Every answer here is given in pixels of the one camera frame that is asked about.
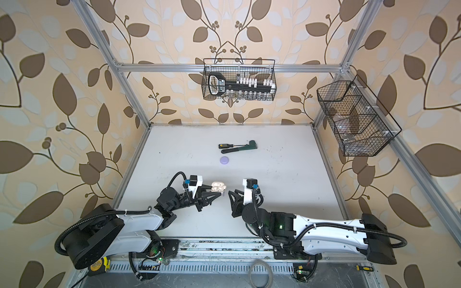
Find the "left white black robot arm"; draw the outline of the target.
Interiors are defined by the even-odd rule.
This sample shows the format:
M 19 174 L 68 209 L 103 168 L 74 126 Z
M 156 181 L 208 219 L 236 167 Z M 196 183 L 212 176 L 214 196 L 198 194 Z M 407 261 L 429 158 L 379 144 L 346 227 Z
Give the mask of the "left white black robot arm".
M 125 253 L 156 262 L 176 256 L 179 240 L 163 240 L 158 232 L 175 221 L 176 210 L 193 206 L 202 211 L 226 189 L 223 182 L 205 185 L 198 175 L 187 177 L 178 172 L 176 176 L 182 176 L 182 193 L 169 183 L 160 192 L 156 205 L 143 211 L 120 211 L 102 204 L 63 231 L 55 241 L 55 251 L 69 257 L 77 270 L 89 268 L 104 257 Z

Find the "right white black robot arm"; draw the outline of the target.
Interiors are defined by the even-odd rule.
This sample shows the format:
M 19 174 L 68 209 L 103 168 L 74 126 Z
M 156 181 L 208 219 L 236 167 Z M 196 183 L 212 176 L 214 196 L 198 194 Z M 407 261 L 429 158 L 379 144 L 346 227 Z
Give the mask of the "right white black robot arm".
M 329 221 L 262 208 L 259 190 L 229 192 L 232 216 L 273 247 L 276 259 L 298 259 L 324 253 L 362 254 L 372 263 L 395 265 L 394 250 L 408 241 L 390 233 L 372 214 L 344 221 Z

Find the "purple round earbud case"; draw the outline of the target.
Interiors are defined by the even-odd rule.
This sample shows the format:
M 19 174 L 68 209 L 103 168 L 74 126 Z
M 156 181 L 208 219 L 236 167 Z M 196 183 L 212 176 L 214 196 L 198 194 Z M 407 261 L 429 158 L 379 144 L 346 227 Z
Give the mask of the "purple round earbud case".
M 226 156 L 221 157 L 221 158 L 220 158 L 220 163 L 221 163 L 222 165 L 228 164 L 228 163 L 229 163 L 229 158 L 226 157 Z

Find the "white earbud charging case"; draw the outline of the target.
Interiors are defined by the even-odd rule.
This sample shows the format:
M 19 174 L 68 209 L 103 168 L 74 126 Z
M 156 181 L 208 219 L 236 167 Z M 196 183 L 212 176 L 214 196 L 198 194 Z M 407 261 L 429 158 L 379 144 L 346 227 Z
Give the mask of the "white earbud charging case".
M 222 187 L 222 188 L 223 188 L 223 191 L 222 191 L 222 192 L 224 192 L 224 191 L 226 190 L 226 186 L 225 186 L 225 184 L 224 184 L 223 182 L 220 182 L 220 186 L 219 186 L 219 187 Z

